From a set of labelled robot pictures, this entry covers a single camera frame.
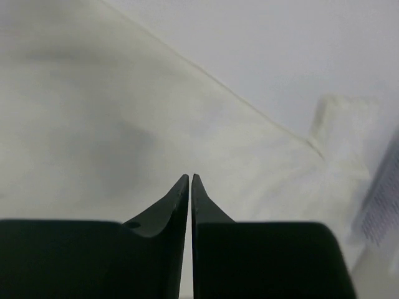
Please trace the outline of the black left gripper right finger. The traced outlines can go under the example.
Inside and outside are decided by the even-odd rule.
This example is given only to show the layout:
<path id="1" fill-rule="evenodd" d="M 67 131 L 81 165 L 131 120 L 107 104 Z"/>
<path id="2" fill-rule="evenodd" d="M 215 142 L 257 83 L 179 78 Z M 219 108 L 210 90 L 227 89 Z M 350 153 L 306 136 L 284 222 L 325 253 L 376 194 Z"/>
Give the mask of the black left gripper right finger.
<path id="1" fill-rule="evenodd" d="M 236 222 L 191 183 L 195 298 L 355 298 L 332 231 L 319 222 Z"/>

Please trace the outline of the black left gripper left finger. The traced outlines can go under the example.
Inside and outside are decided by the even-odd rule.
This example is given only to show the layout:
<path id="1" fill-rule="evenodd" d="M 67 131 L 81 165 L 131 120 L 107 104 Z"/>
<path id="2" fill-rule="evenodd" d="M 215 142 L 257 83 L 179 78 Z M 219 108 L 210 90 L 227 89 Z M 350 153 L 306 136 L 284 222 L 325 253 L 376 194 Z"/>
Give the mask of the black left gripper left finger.
<path id="1" fill-rule="evenodd" d="M 178 298 L 189 177 L 124 223 L 1 221 L 2 298 Z"/>

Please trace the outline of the cream white t shirt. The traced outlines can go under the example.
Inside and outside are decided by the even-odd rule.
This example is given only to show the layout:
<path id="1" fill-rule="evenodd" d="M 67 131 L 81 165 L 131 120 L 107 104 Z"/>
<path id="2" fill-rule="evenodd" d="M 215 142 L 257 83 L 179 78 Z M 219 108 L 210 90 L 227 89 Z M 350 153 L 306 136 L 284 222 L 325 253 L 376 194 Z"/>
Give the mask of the cream white t shirt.
<path id="1" fill-rule="evenodd" d="M 184 173 L 237 221 L 319 221 L 348 268 L 376 112 L 324 95 L 307 138 L 102 1 L 1 2 L 1 217 L 122 220 Z"/>

